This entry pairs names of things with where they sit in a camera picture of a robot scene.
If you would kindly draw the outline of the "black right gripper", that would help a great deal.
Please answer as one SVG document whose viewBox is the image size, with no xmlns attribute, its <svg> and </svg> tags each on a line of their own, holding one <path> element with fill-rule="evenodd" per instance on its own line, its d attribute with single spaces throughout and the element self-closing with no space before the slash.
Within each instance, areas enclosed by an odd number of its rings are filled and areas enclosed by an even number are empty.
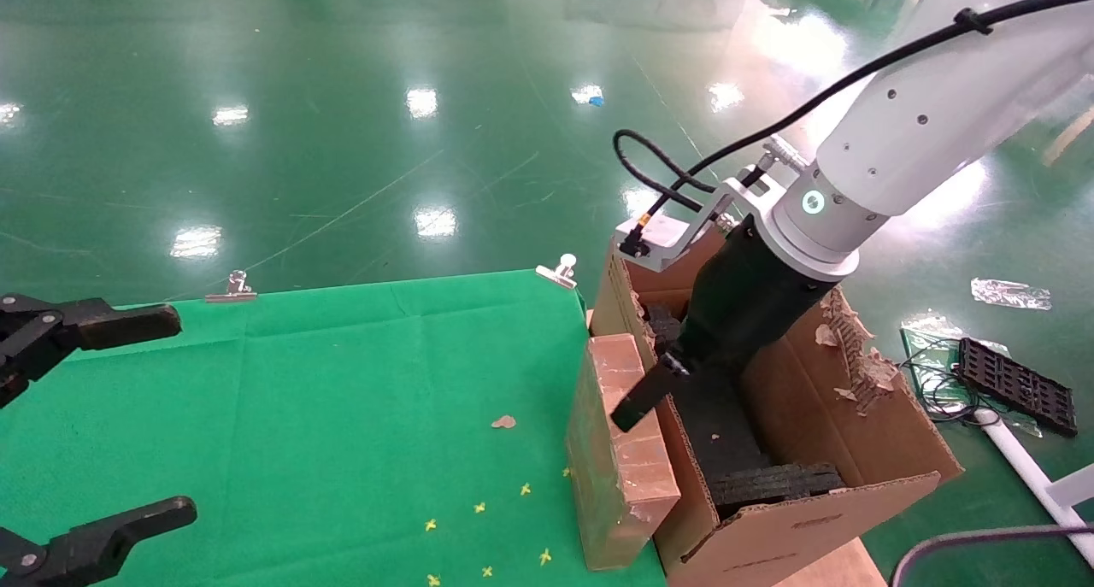
<svg viewBox="0 0 1094 587">
<path fill-rule="evenodd" d="M 699 269 L 673 354 L 661 355 L 622 396 L 612 422 L 632 431 L 699 369 L 742 373 L 759 349 L 782 338 L 835 286 L 779 259 L 749 214 Z"/>
</svg>

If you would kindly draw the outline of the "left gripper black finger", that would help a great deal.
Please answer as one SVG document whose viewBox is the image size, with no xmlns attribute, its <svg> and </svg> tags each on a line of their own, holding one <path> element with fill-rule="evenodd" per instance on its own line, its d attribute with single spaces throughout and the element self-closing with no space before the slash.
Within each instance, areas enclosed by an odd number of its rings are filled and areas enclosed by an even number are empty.
<svg viewBox="0 0 1094 587">
<path fill-rule="evenodd" d="M 177 530 L 197 520 L 188 496 L 153 502 L 112 514 L 38 544 L 1 529 L 3 586 L 91 586 L 120 572 L 139 542 Z"/>
<path fill-rule="evenodd" d="M 171 304 L 115 309 L 102 298 L 43 302 L 4 294 L 1 302 L 1 408 L 77 350 L 114 349 L 181 334 Z"/>
</svg>

